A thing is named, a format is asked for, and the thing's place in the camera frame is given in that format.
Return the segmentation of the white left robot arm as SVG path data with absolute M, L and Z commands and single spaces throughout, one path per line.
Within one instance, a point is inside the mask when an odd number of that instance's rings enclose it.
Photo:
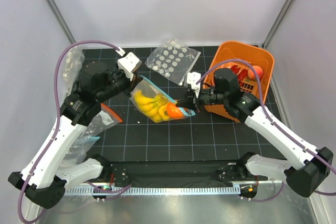
M 101 111 L 101 104 L 135 87 L 138 64 L 118 62 L 112 69 L 104 62 L 91 62 L 79 71 L 76 90 L 60 108 L 50 135 L 34 159 L 21 172 L 12 172 L 8 181 L 33 203 L 50 209 L 67 190 L 91 179 L 106 182 L 111 163 L 99 154 L 69 170 L 59 169 L 71 145 Z

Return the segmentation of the yellow toy bell pepper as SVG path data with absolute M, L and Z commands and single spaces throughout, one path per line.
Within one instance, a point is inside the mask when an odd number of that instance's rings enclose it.
M 159 112 L 159 115 L 160 115 L 162 121 L 169 121 L 171 119 L 170 116 L 167 113 L 167 106 L 166 105 L 161 106 L 159 108 L 158 112 Z

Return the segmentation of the yellow toy banana bunch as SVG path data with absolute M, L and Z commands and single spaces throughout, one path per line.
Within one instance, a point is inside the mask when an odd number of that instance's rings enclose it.
M 163 122 L 158 110 L 161 106 L 167 106 L 169 102 L 164 94 L 158 93 L 155 97 L 149 98 L 144 96 L 141 90 L 138 90 L 133 94 L 133 98 L 135 105 L 141 113 L 146 115 L 154 123 Z

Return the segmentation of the red toy lobster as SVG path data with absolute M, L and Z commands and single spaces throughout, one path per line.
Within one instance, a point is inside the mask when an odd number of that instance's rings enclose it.
M 238 81 L 243 81 L 248 74 L 248 70 L 242 69 L 239 65 L 231 66 L 230 70 L 238 76 Z

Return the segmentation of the clear blue-zip bag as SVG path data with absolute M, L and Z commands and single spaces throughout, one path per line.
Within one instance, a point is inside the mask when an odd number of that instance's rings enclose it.
M 139 76 L 137 81 L 130 100 L 154 123 L 181 120 L 195 115 L 192 110 L 177 107 L 177 102 L 148 78 Z

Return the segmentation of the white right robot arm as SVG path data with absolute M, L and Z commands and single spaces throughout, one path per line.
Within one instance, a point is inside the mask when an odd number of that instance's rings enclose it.
M 335 169 L 330 149 L 317 148 L 300 138 L 279 121 L 263 102 L 252 93 L 241 90 L 238 77 L 228 68 L 214 73 L 215 85 L 201 87 L 201 74 L 186 75 L 187 93 L 176 106 L 197 111 L 203 105 L 222 105 L 227 113 L 263 136 L 284 160 L 247 153 L 236 167 L 239 178 L 265 176 L 285 182 L 302 197 L 310 197 Z

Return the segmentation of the toy orange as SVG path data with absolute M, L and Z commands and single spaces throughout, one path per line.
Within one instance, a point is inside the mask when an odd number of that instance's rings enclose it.
M 175 103 L 172 102 L 167 104 L 166 112 L 172 119 L 182 119 L 184 117 L 184 114 L 180 108 L 176 107 Z

